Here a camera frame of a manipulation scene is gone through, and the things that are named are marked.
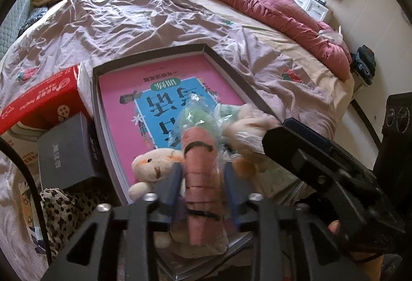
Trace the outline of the person's right hand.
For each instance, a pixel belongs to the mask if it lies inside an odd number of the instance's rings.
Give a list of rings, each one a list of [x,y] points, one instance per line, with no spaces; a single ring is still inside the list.
[[[384,260],[383,255],[373,258],[374,254],[369,252],[352,252],[351,256],[357,263],[357,266],[360,267],[370,280],[380,280],[381,267]]]

